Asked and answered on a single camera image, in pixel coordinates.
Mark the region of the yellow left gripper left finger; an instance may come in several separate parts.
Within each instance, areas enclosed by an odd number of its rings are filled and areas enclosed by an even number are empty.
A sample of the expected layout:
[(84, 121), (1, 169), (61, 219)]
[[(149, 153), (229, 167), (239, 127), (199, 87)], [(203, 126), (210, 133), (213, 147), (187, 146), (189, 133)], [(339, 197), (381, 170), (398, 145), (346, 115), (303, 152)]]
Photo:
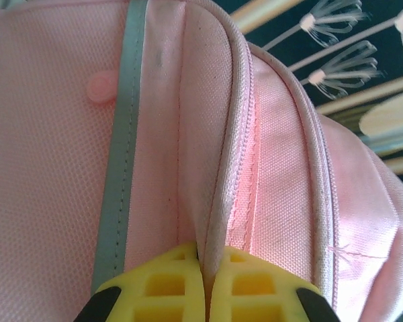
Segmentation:
[(83, 321), (205, 321), (204, 283), (194, 243), (104, 282), (82, 309)]

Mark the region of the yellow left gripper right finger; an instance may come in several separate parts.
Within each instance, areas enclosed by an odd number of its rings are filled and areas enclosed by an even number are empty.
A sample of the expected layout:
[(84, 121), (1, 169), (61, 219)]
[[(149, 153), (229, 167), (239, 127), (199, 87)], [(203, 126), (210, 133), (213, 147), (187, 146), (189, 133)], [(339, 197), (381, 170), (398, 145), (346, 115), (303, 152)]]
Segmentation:
[(210, 321), (337, 321), (316, 286), (268, 261), (224, 248), (210, 302)]

